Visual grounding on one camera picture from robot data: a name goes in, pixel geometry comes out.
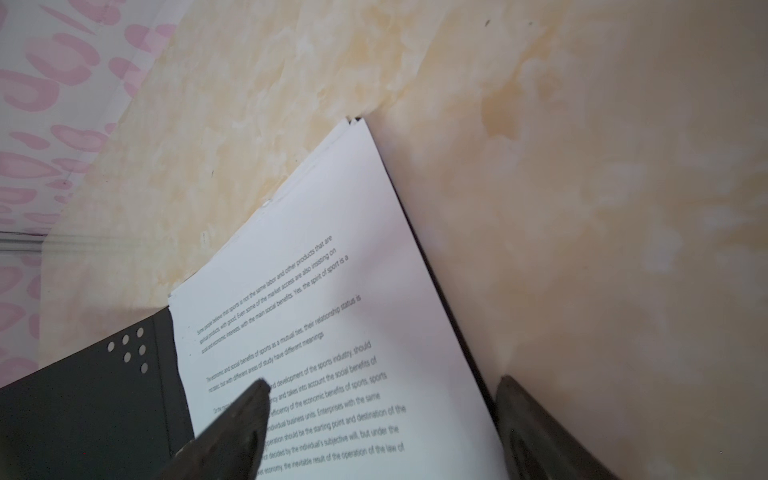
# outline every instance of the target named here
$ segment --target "white paper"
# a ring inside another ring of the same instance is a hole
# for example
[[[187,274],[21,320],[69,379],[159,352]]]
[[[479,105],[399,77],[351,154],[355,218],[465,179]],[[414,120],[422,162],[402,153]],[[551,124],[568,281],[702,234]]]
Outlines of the white paper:
[[[279,201],[280,198],[284,197],[288,192],[290,192],[293,188],[293,185],[298,183],[299,180],[304,178],[305,175],[307,175],[310,171],[312,171],[312,168],[315,165],[315,160],[326,150],[328,150],[328,147],[330,147],[333,142],[338,140],[344,132],[346,132],[351,125],[354,125],[356,121],[348,121],[343,120],[340,121],[336,126],[333,128],[333,130],[330,131],[329,134],[326,135],[325,138],[323,138],[323,141],[320,142],[320,145],[315,148],[315,150],[299,165],[297,169],[293,171],[291,176],[288,178],[288,180],[285,181],[282,185],[280,185],[280,188],[277,189],[277,192],[264,202],[264,205],[262,207],[266,207],[270,202],[272,201]],[[258,217],[260,217],[264,212],[266,211],[266,208],[260,208],[259,210],[256,210],[253,212],[253,215],[250,216],[248,221],[246,223],[243,223],[243,226],[237,229],[237,232],[234,233],[232,237],[230,237],[229,240],[221,247],[221,249],[214,254],[214,258],[216,255],[224,251],[232,242],[240,238],[240,235],[243,234],[243,232],[247,231],[248,229],[252,228],[256,224],[256,220]]]
[[[263,377],[259,478],[507,478],[366,123],[283,192],[170,296],[195,435]]]

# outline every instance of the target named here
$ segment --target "pink patterned fabric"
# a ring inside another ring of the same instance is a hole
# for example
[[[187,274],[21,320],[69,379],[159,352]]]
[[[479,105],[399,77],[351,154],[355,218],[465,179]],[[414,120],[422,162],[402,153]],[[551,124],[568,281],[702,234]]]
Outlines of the pink patterned fabric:
[[[40,260],[0,253],[0,386],[38,368]]]
[[[0,0],[0,231],[50,232],[191,1]],[[0,255],[0,386],[37,368],[40,272]]]

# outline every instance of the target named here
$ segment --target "stack of paper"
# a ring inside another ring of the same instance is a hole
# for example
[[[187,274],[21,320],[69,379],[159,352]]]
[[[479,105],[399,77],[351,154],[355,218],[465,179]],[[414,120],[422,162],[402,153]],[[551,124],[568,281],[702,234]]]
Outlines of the stack of paper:
[[[365,121],[334,129],[169,303],[196,435],[272,386],[260,478],[507,478]]]

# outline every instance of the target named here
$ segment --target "marble-patterned wall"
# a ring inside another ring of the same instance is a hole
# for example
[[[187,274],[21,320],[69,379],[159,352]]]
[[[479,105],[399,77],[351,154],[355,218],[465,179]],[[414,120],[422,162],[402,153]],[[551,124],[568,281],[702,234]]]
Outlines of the marble-patterned wall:
[[[622,478],[759,477],[766,14],[197,0],[46,241],[41,364],[165,305],[365,114],[492,389]]]

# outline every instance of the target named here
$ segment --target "perforated panel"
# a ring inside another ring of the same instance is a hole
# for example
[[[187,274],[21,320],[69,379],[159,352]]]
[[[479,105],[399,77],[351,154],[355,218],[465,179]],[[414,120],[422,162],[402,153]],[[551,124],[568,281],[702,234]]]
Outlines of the perforated panel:
[[[180,448],[171,446],[167,407],[180,415],[170,422],[174,444],[191,439],[164,312],[159,342],[149,317],[0,389],[0,476],[151,478]]]

